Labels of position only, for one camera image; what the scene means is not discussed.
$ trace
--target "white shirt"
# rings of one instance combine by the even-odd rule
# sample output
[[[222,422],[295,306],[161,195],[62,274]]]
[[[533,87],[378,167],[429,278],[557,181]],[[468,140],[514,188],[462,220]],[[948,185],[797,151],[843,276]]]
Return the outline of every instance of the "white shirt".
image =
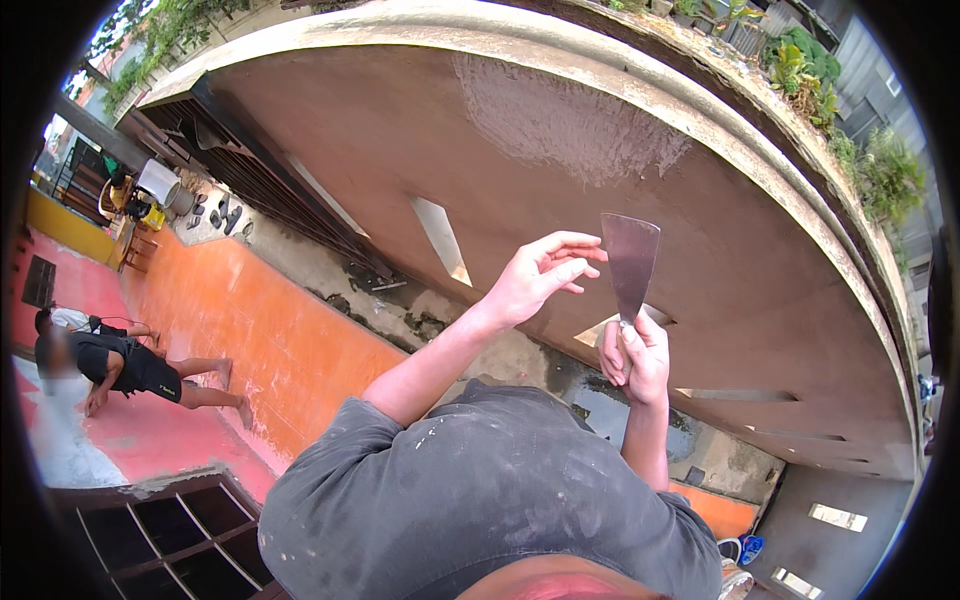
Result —
[[[90,318],[86,316],[85,313],[74,310],[72,308],[55,308],[52,313],[50,313],[50,320],[54,322],[54,325],[60,325],[61,327],[71,327],[74,331],[83,331],[86,333],[96,333],[97,331],[90,331]]]

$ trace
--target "gray t-shirt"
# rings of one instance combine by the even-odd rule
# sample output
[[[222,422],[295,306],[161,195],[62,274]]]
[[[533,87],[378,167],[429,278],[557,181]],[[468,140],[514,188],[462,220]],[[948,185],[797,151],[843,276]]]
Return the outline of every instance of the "gray t-shirt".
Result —
[[[537,388],[475,379],[406,430],[348,398],[267,495],[260,554],[298,600],[447,600],[558,553],[678,600],[716,600],[707,525],[581,423]]]

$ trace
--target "sandal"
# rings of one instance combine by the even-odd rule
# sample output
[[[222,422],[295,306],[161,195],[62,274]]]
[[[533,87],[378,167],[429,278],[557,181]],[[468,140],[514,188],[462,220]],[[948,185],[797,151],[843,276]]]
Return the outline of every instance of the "sandal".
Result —
[[[237,221],[240,220],[240,215],[243,214],[243,206],[238,205],[234,208],[229,216],[227,217],[227,226],[224,227],[224,235],[230,235],[230,232],[233,231],[234,226],[236,226]]]

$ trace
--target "putty knife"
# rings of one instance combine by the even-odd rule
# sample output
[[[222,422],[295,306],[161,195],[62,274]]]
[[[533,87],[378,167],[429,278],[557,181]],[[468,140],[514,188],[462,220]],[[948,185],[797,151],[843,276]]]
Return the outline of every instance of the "putty knife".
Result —
[[[660,228],[613,212],[600,213],[600,225],[610,261],[616,306],[620,310],[621,333],[616,345],[623,357],[623,374],[629,376],[633,363],[623,345],[622,332],[634,327],[636,315],[647,297],[660,247]]]

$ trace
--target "concrete ground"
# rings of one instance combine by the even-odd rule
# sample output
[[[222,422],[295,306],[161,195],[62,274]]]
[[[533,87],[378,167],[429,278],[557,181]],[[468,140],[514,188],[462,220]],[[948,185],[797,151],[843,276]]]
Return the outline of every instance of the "concrete ground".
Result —
[[[169,222],[185,245],[220,239],[224,226],[214,228],[209,214],[227,191],[205,183],[207,194],[200,224],[186,225],[192,215]],[[229,196],[233,209],[241,203]],[[466,307],[450,301],[402,274],[405,284],[373,290],[383,284],[340,254],[296,231],[258,214],[243,204],[243,216],[231,235],[250,247],[279,272],[319,299],[405,352],[414,352],[455,321]],[[252,230],[242,230],[252,223]],[[570,404],[601,436],[620,447],[629,403],[597,370],[588,367],[516,330],[486,348],[441,402],[459,394],[465,382],[485,375],[505,385],[530,385],[547,390]],[[783,471],[784,462],[740,442],[689,415],[671,409],[667,437],[670,477],[738,500],[763,505]],[[702,479],[697,469],[703,471]]]

